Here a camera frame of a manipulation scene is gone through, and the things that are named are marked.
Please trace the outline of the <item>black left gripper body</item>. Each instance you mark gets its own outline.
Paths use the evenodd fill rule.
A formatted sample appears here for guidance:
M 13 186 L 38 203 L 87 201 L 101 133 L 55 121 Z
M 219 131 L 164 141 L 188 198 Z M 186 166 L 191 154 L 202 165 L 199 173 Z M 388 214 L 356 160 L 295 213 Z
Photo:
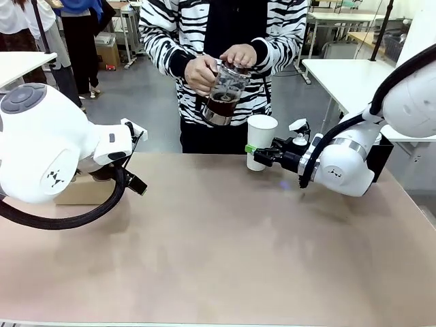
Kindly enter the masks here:
M 95 181 L 109 181 L 118 179 L 119 167 L 116 166 L 103 166 L 102 168 L 90 172 L 89 174 L 93 177 Z

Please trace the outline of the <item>person's left hand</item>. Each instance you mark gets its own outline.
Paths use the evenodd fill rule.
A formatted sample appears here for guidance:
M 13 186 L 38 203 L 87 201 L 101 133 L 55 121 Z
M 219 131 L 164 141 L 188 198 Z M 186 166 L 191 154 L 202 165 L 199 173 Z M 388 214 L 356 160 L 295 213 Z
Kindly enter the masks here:
M 257 53 L 249 44 L 236 44 L 227 49 L 221 56 L 222 61 L 243 68 L 251 68 L 257 62 Z

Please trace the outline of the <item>person's right hand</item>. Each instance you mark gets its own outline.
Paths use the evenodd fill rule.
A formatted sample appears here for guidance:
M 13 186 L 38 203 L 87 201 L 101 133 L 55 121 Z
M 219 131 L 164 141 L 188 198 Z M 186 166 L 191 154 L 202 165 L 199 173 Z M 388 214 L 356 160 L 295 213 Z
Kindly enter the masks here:
M 215 85 L 218 74 L 217 61 L 202 55 L 188 62 L 184 77 L 189 87 L 202 97 L 208 97 Z

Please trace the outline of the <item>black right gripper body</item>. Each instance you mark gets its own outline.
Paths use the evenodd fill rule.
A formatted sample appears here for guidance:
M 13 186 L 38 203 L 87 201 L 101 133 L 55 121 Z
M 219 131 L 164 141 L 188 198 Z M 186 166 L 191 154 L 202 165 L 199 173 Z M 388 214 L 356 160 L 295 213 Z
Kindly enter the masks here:
M 299 146 L 296 144 L 283 145 L 280 148 L 280 154 L 277 162 L 283 169 L 291 172 L 297 172 L 300 160 L 308 148 L 308 144 L 304 146 Z

